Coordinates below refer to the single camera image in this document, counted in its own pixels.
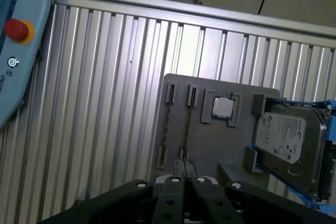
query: red emergency stop button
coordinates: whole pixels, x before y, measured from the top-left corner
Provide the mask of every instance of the red emergency stop button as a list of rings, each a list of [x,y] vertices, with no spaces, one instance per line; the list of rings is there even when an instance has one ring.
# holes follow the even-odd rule
[[[12,18],[6,21],[4,32],[5,35],[13,40],[23,41],[29,35],[29,28],[20,20]]]

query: light blue robot panel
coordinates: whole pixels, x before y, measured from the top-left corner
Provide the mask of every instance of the light blue robot panel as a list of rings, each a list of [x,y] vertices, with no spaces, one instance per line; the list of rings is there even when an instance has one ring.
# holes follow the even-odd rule
[[[0,0],[0,129],[19,106],[51,0]]]

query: aluminum profile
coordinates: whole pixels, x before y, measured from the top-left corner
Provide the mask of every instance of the aluminum profile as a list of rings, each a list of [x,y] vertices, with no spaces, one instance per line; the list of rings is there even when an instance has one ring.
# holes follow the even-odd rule
[[[148,178],[167,73],[336,97],[332,29],[158,0],[55,1],[25,105],[0,133],[0,223],[36,223]],[[275,178],[268,189],[298,201]]]

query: hard disk drive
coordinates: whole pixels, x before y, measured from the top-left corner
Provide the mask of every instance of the hard disk drive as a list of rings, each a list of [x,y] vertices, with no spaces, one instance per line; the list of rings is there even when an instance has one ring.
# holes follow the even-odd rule
[[[332,110],[267,102],[259,117],[257,163],[315,201],[329,197],[334,146],[326,141]]]

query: gray plastic tray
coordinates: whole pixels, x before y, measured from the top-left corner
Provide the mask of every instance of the gray plastic tray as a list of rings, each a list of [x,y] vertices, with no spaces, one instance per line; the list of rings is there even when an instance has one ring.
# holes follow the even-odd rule
[[[174,85],[173,102],[166,130],[166,157],[163,166],[158,160],[164,139],[169,95]],[[279,97],[276,89],[167,74],[163,81],[158,125],[156,129],[151,177],[173,173],[173,160],[180,157],[191,88],[196,88],[187,141],[187,157],[192,158],[198,175],[219,177],[223,167],[234,179],[266,188],[268,175],[252,173],[243,167],[245,147],[253,142],[257,118],[251,113],[254,94]],[[212,118],[214,98],[235,100],[232,119]]]

